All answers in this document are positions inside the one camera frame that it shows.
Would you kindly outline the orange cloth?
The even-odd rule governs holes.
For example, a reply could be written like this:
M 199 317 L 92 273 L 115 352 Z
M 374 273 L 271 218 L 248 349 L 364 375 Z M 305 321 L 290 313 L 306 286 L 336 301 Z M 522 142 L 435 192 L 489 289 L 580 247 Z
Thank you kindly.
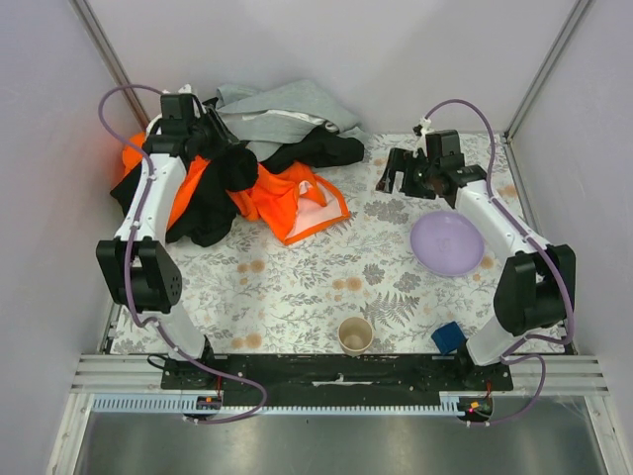
M 252 188 L 230 195 L 238 207 L 237 217 L 264 222 L 284 245 L 349 219 L 343 194 L 315 170 L 296 162 L 273 174 L 259 163 Z

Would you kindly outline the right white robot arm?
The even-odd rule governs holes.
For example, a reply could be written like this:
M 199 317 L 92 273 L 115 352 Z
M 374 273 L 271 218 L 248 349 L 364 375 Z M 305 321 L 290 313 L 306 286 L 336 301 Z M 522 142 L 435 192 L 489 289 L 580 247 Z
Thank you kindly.
M 553 245 L 527 227 L 494 193 L 491 178 L 478 164 L 468 165 L 456 131 L 425 136 L 414 150 L 391 149 L 376 188 L 409 197 L 442 198 L 454 215 L 479 232 L 504 266 L 494 295 L 494 314 L 472 337 L 464 353 L 476 366 L 506 361 L 542 330 L 563 323 L 566 334 L 552 343 L 566 345 L 575 330 L 576 255 L 566 244 Z

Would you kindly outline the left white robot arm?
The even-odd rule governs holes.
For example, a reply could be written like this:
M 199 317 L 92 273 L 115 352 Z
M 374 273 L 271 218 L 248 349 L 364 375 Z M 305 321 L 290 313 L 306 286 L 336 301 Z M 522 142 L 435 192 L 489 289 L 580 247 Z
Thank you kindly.
M 190 87 L 159 98 L 159 115 L 142 144 L 131 146 L 141 161 L 130 207 L 115 236 L 98 242 L 96 256 L 111 297 L 137 327 L 156 331 L 171 358 L 201 360 L 210 345 L 183 307 L 182 274 L 165 248 L 171 210 L 196 158 L 210 161 L 222 193 L 252 187 L 257 159 Z

